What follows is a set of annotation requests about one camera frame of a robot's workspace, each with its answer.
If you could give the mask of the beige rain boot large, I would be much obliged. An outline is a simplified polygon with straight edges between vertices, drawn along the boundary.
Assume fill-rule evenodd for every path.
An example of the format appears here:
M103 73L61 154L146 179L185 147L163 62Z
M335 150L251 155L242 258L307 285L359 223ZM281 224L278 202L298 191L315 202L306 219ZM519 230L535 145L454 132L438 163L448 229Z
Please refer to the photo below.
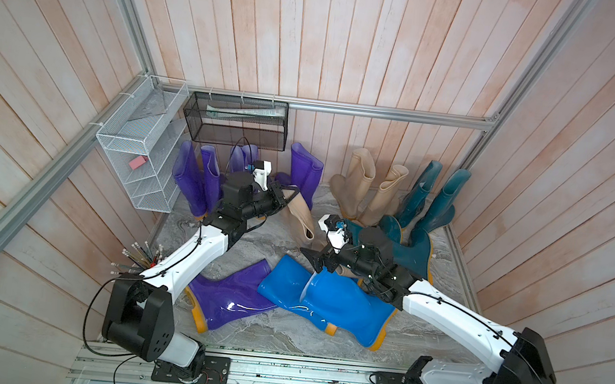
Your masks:
M295 243L301 248L312 246L315 241L315 223L311 210L301 193L283 209L282 215Z

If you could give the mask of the purple rain boot back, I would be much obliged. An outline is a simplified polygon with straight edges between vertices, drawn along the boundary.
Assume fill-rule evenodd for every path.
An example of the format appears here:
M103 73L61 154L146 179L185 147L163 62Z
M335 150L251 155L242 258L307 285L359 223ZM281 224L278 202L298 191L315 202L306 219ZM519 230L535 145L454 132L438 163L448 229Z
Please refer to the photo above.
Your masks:
M323 163L310 154L301 143L293 143L291 146L291 169L290 173L279 172L275 179L281 185L297 186L301 196L311 210L315 191L319 186L323 175Z

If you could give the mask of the purple rain boot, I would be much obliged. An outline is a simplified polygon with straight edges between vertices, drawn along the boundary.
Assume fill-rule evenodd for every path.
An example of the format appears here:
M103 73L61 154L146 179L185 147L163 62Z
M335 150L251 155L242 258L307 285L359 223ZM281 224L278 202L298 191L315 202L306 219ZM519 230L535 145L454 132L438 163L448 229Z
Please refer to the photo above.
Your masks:
M293 143L291 146L291 169L290 173L279 172L275 179L281 185L297 186L301 196L311 210L315 191L319 186L323 175L323 163L310 154L301 143Z
M198 333L217 330L227 323L277 308L258 293L259 285L271 273L266 260L243 268L222 280L198 275L186 287L192 301L193 321Z
M206 210L212 213L218 208L219 202L222 199L222 178L219 169L219 161L217 151L214 146L203 145L200 148L202 155L202 166L204 169L204 195Z
M245 144L241 148L242 169L245 170L248 166L252 166L259 157L259 148L257 145Z
M228 171L230 171L230 173L245 171L245 154L246 151L244 146L237 145L232 147L232 153L230 153L230 160L228 163Z
M187 199L191 214L201 219L207 213L203 173L199 170L196 151L191 141L184 141L173 166L177 187Z

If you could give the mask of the blue rain boot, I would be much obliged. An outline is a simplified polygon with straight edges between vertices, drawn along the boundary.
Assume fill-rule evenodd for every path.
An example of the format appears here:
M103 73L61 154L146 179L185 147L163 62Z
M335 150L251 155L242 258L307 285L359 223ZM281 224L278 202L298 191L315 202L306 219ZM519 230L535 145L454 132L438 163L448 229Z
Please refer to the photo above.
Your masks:
M370 351L382 346L387 324L398 312L392 305L367 294L350 278L328 270L311 276L300 301L327 323L351 333L358 344Z
M314 312L310 306L304 305L300 298L311 277L303 265L285 255L260 283L257 292L278 308L309 320L317 329L333 336L337 332L337 326Z

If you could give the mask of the blue rain boot front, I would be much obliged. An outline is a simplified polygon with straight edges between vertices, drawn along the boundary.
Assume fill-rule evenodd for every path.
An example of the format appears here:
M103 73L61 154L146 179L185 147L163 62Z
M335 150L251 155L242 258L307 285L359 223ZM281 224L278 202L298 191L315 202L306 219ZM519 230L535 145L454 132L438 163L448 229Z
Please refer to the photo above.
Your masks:
M300 301L327 323L351 333L358 344L370 351L382 346L387 324L398 312L392 305L367 294L350 278L328 270L311 276Z

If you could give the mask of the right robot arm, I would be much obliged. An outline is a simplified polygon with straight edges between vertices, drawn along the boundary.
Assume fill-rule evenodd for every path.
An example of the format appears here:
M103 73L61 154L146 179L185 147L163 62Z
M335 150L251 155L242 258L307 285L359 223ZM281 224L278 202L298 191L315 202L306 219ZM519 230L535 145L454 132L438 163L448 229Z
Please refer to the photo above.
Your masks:
M323 250L304 250L315 274L302 299L320 297L330 306L336 295L355 287L339 281L345 266L363 280L360 292L398 311L427 321L461 344L479 364L448 364L420 356L402 376L401 384L556 384L546 343L536 331L515 331L462 306L396 262L394 242L379 228L359 228L337 215L318 222L325 234Z

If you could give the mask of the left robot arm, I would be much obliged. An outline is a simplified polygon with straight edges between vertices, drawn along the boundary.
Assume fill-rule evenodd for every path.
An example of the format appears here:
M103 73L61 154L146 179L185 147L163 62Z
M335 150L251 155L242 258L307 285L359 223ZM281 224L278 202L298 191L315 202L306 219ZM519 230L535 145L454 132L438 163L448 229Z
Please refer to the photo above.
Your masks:
M175 330L178 296L208 264L251 230L249 220L274 216L299 193L296 186L245 171L228 175L222 191L217 208L175 252L141 273L122 273L109 280L113 288L101 336L122 347L128 356L193 366L200 344Z

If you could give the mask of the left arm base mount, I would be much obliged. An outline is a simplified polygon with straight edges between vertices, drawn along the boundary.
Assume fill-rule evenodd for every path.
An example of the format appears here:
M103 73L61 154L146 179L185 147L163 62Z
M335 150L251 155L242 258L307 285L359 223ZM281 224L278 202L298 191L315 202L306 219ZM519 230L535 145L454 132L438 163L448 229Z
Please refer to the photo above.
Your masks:
M230 357L207 355L201 345L193 362L185 368L156 360L151 380L168 384L227 384L230 369Z

